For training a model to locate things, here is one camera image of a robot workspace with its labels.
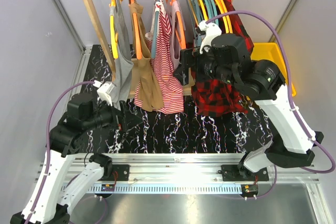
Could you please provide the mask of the pink tank top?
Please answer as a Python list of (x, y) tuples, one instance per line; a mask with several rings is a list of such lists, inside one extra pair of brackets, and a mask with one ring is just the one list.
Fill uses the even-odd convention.
[[(171, 60), (173, 62), (173, 68), (176, 69), (179, 66), (180, 63), (180, 51), (182, 50), (180, 48), (180, 44), (178, 42), (178, 39), (175, 35), (175, 27), (177, 26), (175, 24), (175, 13), (176, 11), (180, 10), (180, 4), (178, 2), (178, 0), (176, 0), (175, 3), (173, 3), (173, 6), (170, 5), (170, 0), (166, 0), (166, 13), (168, 15), (168, 18), (170, 19), (171, 22), (171, 27), (172, 27), (172, 33), (171, 33), (171, 41), (170, 41), (170, 55), (171, 55)], [(182, 16), (182, 22), (183, 22), (183, 30), (184, 30), (184, 34), (185, 34), (185, 24), (184, 24), (184, 19), (183, 19), (183, 15), (181, 12), (181, 16)]]

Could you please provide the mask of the red white striped tank top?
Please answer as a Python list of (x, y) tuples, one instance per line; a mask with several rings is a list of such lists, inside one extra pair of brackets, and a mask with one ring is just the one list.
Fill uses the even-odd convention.
[[(173, 76), (174, 68), (170, 55), (172, 27), (163, 0), (160, 1), (161, 7), (156, 41), (156, 56), (154, 59), (151, 59), (151, 66), (160, 86), (164, 106), (154, 111), (159, 111), (164, 114), (174, 114), (184, 111), (183, 89), (180, 82)], [(154, 28), (151, 28), (149, 32), (145, 31), (145, 42), (150, 53), (153, 31)]]

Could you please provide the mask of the tan tank top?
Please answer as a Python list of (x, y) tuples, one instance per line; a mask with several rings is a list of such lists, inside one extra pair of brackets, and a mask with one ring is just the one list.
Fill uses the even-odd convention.
[[(140, 40), (141, 40), (141, 50), (142, 59), (137, 60), (138, 71), (140, 75), (140, 80), (135, 91), (135, 101), (134, 104), (141, 107), (146, 111), (154, 111), (163, 108), (163, 98), (160, 90), (159, 83), (154, 74), (153, 68), (151, 66), (151, 53), (145, 42), (145, 27), (141, 18), (143, 7), (139, 5), (136, 0), (134, 4), (129, 6), (130, 15), (131, 11), (137, 14)], [(132, 33), (133, 33), (133, 46), (135, 45), (134, 31), (133, 31), (133, 20), (131, 15), (132, 23)]]

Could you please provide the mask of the orange hanger with pink top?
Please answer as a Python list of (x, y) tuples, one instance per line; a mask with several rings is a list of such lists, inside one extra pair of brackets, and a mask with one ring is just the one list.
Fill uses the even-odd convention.
[[(170, 0), (170, 5), (173, 6), (173, 3), (175, 3), (176, 0)], [(175, 35), (178, 39), (178, 43), (180, 44), (180, 48), (181, 49), (185, 49), (186, 48), (186, 41), (185, 41), (185, 34), (184, 34), (184, 26), (183, 26), (183, 22), (182, 22), (182, 16), (181, 16), (181, 12), (179, 10), (176, 11), (175, 13), (175, 24), (177, 25), (174, 29), (175, 29)]]

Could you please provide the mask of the teal hanger with striped top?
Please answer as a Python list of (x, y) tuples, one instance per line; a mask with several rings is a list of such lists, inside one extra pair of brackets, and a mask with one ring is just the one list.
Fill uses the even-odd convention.
[(153, 31), (153, 40), (151, 48), (151, 58), (154, 59), (156, 56), (156, 41), (158, 36), (158, 25), (159, 25), (159, 14), (160, 14), (161, 1), (155, 0), (154, 3), (154, 31)]

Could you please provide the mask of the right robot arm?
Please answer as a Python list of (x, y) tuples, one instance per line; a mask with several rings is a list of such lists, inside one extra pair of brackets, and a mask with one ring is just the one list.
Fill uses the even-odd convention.
[(251, 60), (244, 38), (222, 34), (204, 47), (182, 49), (179, 75), (193, 68), (198, 80), (218, 80), (232, 85), (253, 100), (270, 118), (278, 135), (256, 151), (243, 156), (235, 168), (222, 170), (224, 176), (252, 180), (271, 165), (281, 168), (308, 167), (315, 157), (314, 140), (321, 132), (302, 129), (302, 116), (296, 117), (288, 98), (288, 86), (277, 65), (270, 60)]

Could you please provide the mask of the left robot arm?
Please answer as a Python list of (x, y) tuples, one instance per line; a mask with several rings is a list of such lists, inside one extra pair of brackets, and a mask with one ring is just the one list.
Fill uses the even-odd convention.
[(69, 223), (73, 209), (95, 182), (116, 177), (112, 158), (95, 153), (84, 170), (62, 189), (85, 133), (106, 126), (126, 132), (129, 126), (142, 123), (124, 101), (120, 106), (116, 109), (103, 102), (94, 108), (90, 94), (75, 95), (68, 102), (66, 113), (47, 136), (45, 162), (34, 192), (26, 207), (11, 217), (11, 223)]

